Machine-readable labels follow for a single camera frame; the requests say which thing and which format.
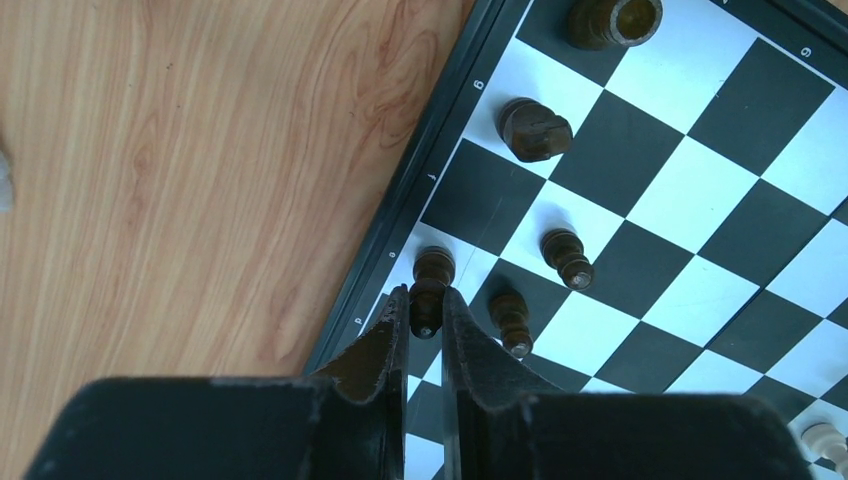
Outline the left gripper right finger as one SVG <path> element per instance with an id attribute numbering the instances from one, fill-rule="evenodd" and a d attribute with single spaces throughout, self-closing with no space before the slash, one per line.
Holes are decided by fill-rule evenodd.
<path id="1" fill-rule="evenodd" d="M 487 335 L 456 288 L 445 290 L 442 313 L 445 477 L 541 479 L 533 405 L 564 390 Z"/>

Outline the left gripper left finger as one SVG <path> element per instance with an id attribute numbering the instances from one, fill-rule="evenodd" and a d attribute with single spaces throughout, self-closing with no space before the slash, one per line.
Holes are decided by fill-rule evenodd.
<path id="1" fill-rule="evenodd" d="M 410 295 L 394 288 L 367 332 L 312 374 L 328 382 L 311 446 L 313 479 L 402 479 Z"/>

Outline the dark chess piece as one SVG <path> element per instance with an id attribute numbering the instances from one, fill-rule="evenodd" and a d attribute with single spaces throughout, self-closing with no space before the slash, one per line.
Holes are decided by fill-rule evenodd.
<path id="1" fill-rule="evenodd" d="M 417 338 L 430 339 L 441 328 L 444 292 L 455 278 L 455 268 L 451 253 L 443 247 L 430 246 L 417 255 L 410 289 L 410 328 Z"/>

